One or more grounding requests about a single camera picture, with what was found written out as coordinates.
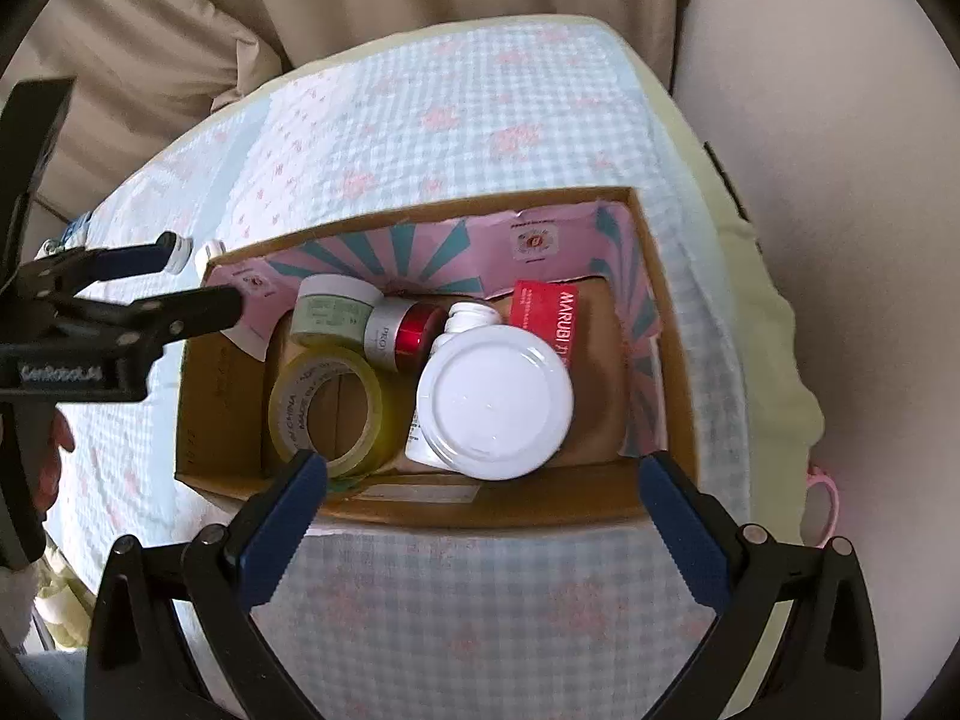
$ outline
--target blue gingham fabric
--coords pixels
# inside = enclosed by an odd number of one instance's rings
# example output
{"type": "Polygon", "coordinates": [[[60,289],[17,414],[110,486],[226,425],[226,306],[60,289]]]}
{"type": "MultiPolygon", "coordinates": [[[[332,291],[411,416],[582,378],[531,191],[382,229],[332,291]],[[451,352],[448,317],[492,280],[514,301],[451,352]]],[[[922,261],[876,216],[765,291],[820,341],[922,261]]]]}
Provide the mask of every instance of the blue gingham fabric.
{"type": "MultiPolygon", "coordinates": [[[[685,348],[700,485],[742,521],[747,420],[722,260],[696,184],[600,23],[482,26],[298,71],[131,177],[93,215],[88,245],[173,229],[232,248],[449,197],[596,185],[640,194],[685,348]]],[[[128,301],[198,280],[188,268],[88,293],[128,301]]],[[[142,404],[66,409],[79,448],[51,530],[90,586],[120,533],[157,544],[224,520],[172,478],[181,356],[167,350],[142,404]]],[[[649,523],[318,533],[256,619],[331,720],[642,716],[704,632],[649,523]]]]}

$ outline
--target bed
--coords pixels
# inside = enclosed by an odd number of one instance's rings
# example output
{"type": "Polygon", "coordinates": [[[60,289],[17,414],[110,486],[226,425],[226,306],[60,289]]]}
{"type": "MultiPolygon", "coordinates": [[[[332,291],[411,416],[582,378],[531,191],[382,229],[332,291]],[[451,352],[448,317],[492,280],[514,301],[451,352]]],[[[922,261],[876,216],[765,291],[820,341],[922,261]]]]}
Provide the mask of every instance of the bed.
{"type": "MultiPolygon", "coordinates": [[[[86,242],[172,229],[230,250],[448,197],[611,184],[638,189],[661,249],[702,487],[795,541],[822,424],[792,314],[656,76],[597,20],[443,25],[308,64],[138,170],[92,214],[86,242]]],[[[128,301],[198,283],[189,266],[88,293],[128,301]]],[[[155,365],[144,403],[64,406],[79,446],[48,530],[91,587],[122,533],[181,541],[229,518],[173,479],[181,356],[173,346],[155,365]]],[[[648,523],[469,535],[323,523],[256,618],[321,712],[368,718],[640,715],[709,622],[648,523]]],[[[188,610],[184,624],[217,685],[188,610]]],[[[224,688],[214,695],[232,706],[224,688]]]]}

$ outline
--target pink ring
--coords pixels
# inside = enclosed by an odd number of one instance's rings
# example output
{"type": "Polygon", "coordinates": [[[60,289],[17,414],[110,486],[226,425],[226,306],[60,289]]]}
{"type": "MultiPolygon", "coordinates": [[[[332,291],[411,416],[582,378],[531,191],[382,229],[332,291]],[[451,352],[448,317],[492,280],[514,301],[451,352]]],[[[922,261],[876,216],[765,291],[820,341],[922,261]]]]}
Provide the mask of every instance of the pink ring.
{"type": "Polygon", "coordinates": [[[814,487],[814,485],[825,485],[830,499],[830,519],[827,521],[827,527],[824,528],[820,543],[816,545],[818,548],[823,549],[824,546],[827,546],[827,542],[833,538],[837,530],[837,520],[840,518],[840,490],[837,490],[836,482],[830,478],[830,475],[826,471],[811,463],[806,473],[806,488],[809,490],[814,487]]]}

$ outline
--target red box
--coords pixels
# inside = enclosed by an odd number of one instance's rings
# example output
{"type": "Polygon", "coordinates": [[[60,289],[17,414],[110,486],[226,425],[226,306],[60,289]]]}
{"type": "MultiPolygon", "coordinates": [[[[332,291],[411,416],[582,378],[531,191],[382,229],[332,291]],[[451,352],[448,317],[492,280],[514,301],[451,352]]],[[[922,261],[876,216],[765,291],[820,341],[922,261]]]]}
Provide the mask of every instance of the red box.
{"type": "Polygon", "coordinates": [[[517,281],[510,303],[510,324],[542,338],[570,368],[570,353],[577,330],[575,284],[517,281]]]}

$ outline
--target yellow clear tape roll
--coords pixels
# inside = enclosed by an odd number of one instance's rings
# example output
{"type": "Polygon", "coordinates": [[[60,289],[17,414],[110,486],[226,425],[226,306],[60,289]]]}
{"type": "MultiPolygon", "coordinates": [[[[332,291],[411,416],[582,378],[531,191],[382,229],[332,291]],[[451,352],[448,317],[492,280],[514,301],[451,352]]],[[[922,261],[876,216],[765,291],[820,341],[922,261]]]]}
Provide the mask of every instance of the yellow clear tape roll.
{"type": "Polygon", "coordinates": [[[299,449],[317,451],[307,424],[310,404],[323,384],[351,373],[366,391],[367,421],[347,454],[328,460],[328,475],[333,479],[370,473],[392,459],[403,431],[398,429],[400,420],[392,402],[391,384],[382,381],[359,354],[339,346],[318,346],[301,352],[280,370],[268,410],[270,438],[280,459],[289,460],[299,449]]]}

